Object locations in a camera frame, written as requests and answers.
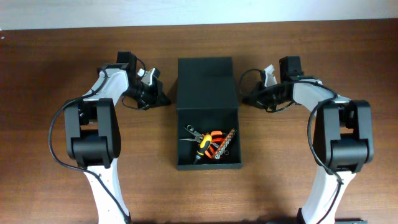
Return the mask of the silver ratchet wrench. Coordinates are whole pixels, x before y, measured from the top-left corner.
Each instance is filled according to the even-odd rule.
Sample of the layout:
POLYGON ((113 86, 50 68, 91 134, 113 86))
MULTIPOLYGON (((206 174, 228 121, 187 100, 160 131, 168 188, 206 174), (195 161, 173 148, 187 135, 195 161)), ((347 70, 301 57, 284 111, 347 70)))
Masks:
POLYGON ((188 126, 185 128, 185 130, 188 131, 189 133, 190 133, 190 131, 196 131, 196 130, 193 128, 193 126, 191 126, 191 125, 188 125, 188 126))

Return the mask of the black box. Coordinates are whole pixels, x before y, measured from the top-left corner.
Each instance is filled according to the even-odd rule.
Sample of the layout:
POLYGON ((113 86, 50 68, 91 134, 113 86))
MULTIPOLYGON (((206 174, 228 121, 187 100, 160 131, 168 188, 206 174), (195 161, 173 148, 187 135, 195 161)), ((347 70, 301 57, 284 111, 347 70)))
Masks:
POLYGON ((239 130, 239 102, 230 57, 180 58, 177 79, 177 169, 240 169, 243 166, 239 130), (203 156, 194 162, 198 143, 185 128, 201 134, 212 131, 236 134, 220 159, 203 156))

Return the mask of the orange socket bit rail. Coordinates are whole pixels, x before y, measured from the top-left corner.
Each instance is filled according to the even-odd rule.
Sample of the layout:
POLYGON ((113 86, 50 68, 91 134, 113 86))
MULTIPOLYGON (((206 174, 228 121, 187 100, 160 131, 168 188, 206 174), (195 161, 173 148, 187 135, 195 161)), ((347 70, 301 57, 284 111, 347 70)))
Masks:
POLYGON ((236 129, 232 129, 228 133, 222 133, 221 131, 212 132, 212 146, 214 148, 212 152, 212 158, 215 160, 220 160, 230 153, 230 147, 232 146, 232 140, 237 134, 236 129))

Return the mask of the yellow black screwdriver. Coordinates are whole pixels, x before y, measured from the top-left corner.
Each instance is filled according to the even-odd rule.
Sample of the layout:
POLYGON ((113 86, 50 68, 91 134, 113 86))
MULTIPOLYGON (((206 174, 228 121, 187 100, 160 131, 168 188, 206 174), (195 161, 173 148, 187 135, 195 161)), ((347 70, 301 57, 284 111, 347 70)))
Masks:
POLYGON ((199 148, 195 155, 195 160, 193 164, 196 164, 205 154, 205 151, 211 146, 212 136, 210 134, 205 134, 198 137, 199 148))

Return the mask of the orange black needle-nose pliers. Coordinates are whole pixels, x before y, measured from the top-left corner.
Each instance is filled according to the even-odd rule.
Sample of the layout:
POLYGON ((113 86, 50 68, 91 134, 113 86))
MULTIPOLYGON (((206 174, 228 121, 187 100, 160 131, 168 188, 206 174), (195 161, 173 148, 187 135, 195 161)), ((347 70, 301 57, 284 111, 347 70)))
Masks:
POLYGON ((198 133, 197 131, 190 131, 190 133, 191 133, 192 135, 194 135, 194 138, 180 138, 180 140, 182 140, 182 141, 197 142, 197 143, 198 143, 198 148, 199 148, 198 137, 199 137, 199 136, 202 136, 202 135, 205 135, 205 134, 200 134, 200 133, 198 133))

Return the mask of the red handled cutting pliers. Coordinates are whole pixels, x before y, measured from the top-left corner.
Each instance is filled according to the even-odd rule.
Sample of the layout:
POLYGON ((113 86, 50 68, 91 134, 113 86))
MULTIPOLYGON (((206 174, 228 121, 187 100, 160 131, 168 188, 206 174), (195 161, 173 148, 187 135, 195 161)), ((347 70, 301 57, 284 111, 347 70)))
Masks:
POLYGON ((227 139, 216 138, 211 142, 211 146, 205 151, 205 155, 210 159, 220 160, 226 152, 227 139))

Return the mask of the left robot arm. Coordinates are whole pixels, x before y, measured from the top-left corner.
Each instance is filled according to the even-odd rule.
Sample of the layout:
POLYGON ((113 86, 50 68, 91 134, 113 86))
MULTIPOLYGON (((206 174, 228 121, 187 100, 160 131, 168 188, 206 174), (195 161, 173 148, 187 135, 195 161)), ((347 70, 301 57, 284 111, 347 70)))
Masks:
POLYGON ((160 70, 145 67, 131 52, 118 52, 115 63, 97 69, 91 89, 63 109, 68 156, 90 184, 99 223, 130 223, 118 178, 121 134, 115 106, 126 97, 135 110, 167 106, 170 100, 159 81, 160 70))

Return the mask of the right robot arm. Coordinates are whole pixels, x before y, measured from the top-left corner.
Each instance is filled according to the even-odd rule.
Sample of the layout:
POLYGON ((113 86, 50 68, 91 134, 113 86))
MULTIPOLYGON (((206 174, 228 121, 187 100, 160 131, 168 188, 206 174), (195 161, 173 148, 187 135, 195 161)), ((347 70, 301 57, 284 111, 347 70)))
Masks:
POLYGON ((349 183, 374 158, 371 106, 337 94, 314 76, 306 76, 300 57, 279 60, 256 71, 261 76, 249 93, 240 91, 243 103, 278 113, 292 105, 309 110, 307 140, 317 164, 310 195, 300 207, 295 223, 336 223, 336 211, 349 183))

